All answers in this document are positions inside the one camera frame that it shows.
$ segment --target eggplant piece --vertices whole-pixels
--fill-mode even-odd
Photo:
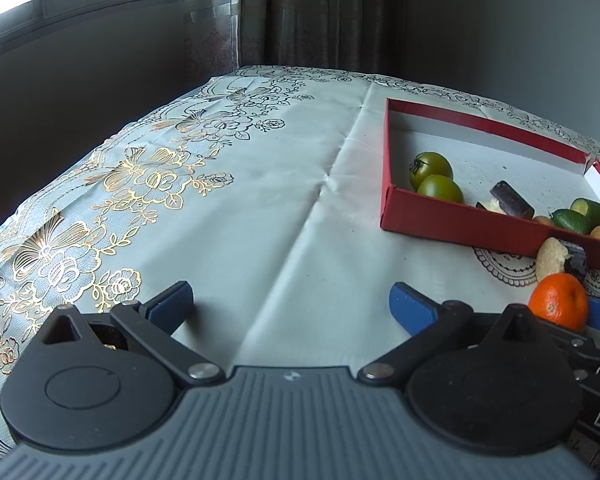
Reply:
[[[491,188],[491,194],[498,201],[498,206],[509,216],[531,220],[536,213],[518,192],[505,180],[501,180]]]

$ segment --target white tablecloth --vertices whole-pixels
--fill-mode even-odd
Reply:
[[[600,156],[509,105],[385,76],[251,67],[212,79],[126,126],[0,229],[0,386],[56,304],[102,312],[177,280],[198,315],[174,336],[226,370],[356,372],[408,336],[388,310],[397,281],[483,312],[525,303],[532,259],[380,230],[387,97]],[[587,286],[600,295],[600,272]],[[0,416],[0,455],[12,444]]]

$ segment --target sheer curtain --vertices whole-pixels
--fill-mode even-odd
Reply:
[[[190,84],[244,64],[401,76],[406,0],[185,0]]]

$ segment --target gray wall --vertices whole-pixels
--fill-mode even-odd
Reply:
[[[122,126],[185,91],[180,5],[88,18],[0,56],[0,224]]]
[[[410,0],[408,77],[600,140],[600,0]]]

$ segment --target circular joint cover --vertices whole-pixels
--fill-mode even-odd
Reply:
[[[478,346],[422,364],[406,396],[427,426],[456,445],[490,454],[536,452],[565,437],[580,410],[582,393],[564,367],[543,366],[532,352]]]
[[[31,345],[0,406],[16,439],[53,450],[118,446],[154,426],[174,384],[153,360],[80,340]]]

